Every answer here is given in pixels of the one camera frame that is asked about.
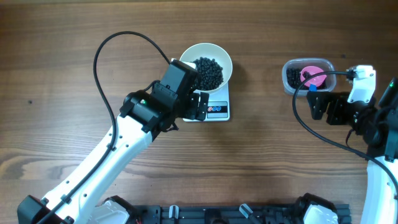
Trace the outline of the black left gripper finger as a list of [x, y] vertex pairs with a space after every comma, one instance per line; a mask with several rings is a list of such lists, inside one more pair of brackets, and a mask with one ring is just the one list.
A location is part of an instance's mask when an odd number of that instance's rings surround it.
[[200, 95], [198, 93], [192, 93], [188, 97], [188, 106], [186, 110], [186, 118], [190, 120], [198, 120], [198, 104]]
[[196, 119], [199, 121], [204, 121], [206, 119], [206, 114], [208, 110], [208, 100], [209, 100], [209, 94], [200, 92], [200, 100], [198, 103], [198, 111], [196, 115]]

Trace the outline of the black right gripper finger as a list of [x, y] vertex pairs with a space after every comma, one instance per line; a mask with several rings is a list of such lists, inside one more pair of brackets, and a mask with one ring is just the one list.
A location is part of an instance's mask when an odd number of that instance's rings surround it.
[[327, 93], [328, 108], [326, 122], [329, 125], [350, 125], [347, 99], [348, 92]]
[[309, 91], [307, 93], [307, 101], [310, 107], [312, 119], [322, 119], [322, 116], [330, 102], [330, 97], [330, 92]]

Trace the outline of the pink scoop with blue handle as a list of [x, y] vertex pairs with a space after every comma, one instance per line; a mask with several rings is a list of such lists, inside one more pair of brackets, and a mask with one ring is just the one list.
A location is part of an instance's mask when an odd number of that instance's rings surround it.
[[313, 65], [306, 66], [300, 72], [300, 81], [303, 82], [309, 78], [309, 81], [304, 84], [304, 87], [308, 89], [315, 87], [318, 90], [323, 86], [326, 80], [326, 75], [320, 75], [315, 78], [313, 76], [321, 72], [324, 72], [324, 70], [320, 67], [316, 67]]

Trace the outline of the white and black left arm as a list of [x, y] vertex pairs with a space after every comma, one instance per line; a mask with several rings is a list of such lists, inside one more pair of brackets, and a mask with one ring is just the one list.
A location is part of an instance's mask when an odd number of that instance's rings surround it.
[[203, 121], [208, 94], [196, 93], [194, 63], [172, 60], [161, 80], [128, 94], [106, 136], [83, 162], [41, 199], [28, 195], [17, 208], [19, 223], [89, 223], [116, 177], [177, 118]]

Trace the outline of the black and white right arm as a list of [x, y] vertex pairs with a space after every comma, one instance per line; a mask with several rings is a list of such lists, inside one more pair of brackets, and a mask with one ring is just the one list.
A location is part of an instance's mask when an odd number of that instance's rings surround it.
[[397, 79], [393, 78], [380, 101], [348, 101], [347, 93], [307, 93], [311, 116], [325, 114], [330, 125], [349, 125], [368, 149], [361, 152], [337, 144], [367, 160], [367, 191], [361, 223], [397, 223]]

